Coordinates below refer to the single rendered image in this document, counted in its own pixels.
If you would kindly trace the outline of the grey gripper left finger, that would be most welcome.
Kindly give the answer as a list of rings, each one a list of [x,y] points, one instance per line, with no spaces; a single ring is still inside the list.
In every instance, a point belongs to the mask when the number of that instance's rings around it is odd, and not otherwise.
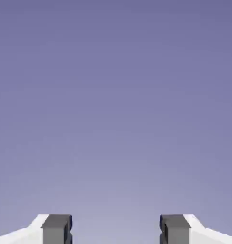
[[[73,244],[70,214],[39,214],[28,227],[0,236],[0,244]]]

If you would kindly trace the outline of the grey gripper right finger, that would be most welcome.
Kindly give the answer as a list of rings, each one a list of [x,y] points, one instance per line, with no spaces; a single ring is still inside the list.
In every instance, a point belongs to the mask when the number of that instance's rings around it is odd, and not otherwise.
[[[206,228],[193,214],[162,214],[159,244],[232,244],[232,236]]]

